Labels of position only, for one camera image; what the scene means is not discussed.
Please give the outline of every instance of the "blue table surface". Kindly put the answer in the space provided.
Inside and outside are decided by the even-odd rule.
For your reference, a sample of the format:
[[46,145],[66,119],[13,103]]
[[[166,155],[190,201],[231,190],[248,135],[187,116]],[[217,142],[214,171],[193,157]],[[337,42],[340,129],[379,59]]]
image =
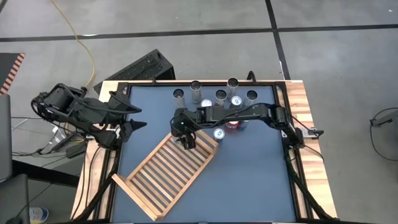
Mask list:
[[[148,125],[135,131],[124,144],[119,175],[127,177],[170,132],[169,121],[176,104],[173,91],[185,92],[187,107],[194,110],[189,86],[134,86],[131,103],[142,109],[132,114]],[[202,99],[214,102],[215,92],[224,86],[202,87]],[[236,95],[244,98],[257,91],[256,103],[274,103],[268,86],[240,86]],[[212,129],[204,130],[210,136]],[[244,131],[226,133],[213,160],[182,195],[162,221],[158,222],[264,222],[294,221],[294,206],[284,162],[280,132],[262,121],[250,121]],[[119,187],[114,199],[112,222],[153,222]]]

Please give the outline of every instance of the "wooden crate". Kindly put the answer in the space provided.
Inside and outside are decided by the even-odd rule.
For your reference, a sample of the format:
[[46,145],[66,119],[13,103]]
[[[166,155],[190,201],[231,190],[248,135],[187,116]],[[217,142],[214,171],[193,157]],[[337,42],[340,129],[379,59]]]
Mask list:
[[153,220],[161,220],[215,155],[218,143],[197,131],[197,147],[185,150],[169,133],[127,177],[113,180]]

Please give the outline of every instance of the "red can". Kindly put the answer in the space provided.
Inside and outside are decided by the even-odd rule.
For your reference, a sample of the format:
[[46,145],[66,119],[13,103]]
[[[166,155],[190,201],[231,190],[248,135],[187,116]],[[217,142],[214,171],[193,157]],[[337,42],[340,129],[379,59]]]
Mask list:
[[225,124],[225,131],[228,133],[233,133],[238,129],[239,121],[229,121]]

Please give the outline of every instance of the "concrete floor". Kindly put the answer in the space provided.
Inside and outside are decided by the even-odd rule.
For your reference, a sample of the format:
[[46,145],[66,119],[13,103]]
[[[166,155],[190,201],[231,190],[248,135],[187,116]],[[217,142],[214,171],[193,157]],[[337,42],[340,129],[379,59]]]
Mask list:
[[[117,34],[193,29],[262,27],[271,23],[263,0],[57,1],[79,34]],[[278,27],[398,24],[394,0],[272,0]],[[343,220],[395,223],[398,164],[380,158],[369,140],[369,119],[397,106],[397,29],[280,33],[292,79],[304,80],[312,115],[325,134],[320,140],[333,199]],[[8,0],[0,13],[1,37],[71,35],[49,0]],[[153,49],[174,65],[178,79],[282,79],[272,33],[191,35],[84,40],[98,70],[95,83]],[[9,94],[13,116],[33,116],[29,102],[56,83],[82,86],[91,74],[84,50],[72,40],[1,42],[1,52],[26,57]],[[32,152],[51,138],[51,125],[28,121],[13,132],[15,151]],[[375,143],[398,158],[391,125],[374,130]],[[25,159],[35,165],[45,159]],[[79,172],[81,159],[58,169]],[[45,186],[31,184],[34,196]],[[65,221],[74,189],[51,186],[33,205],[53,210],[51,222]],[[61,197],[63,203],[53,203]]]

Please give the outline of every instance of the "black box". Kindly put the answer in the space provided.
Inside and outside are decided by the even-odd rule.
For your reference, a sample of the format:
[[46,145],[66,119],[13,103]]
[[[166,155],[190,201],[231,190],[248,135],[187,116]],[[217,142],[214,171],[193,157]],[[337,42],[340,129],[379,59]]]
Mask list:
[[[106,80],[175,80],[173,65],[157,49],[116,72]],[[101,93],[102,82],[94,86]]]

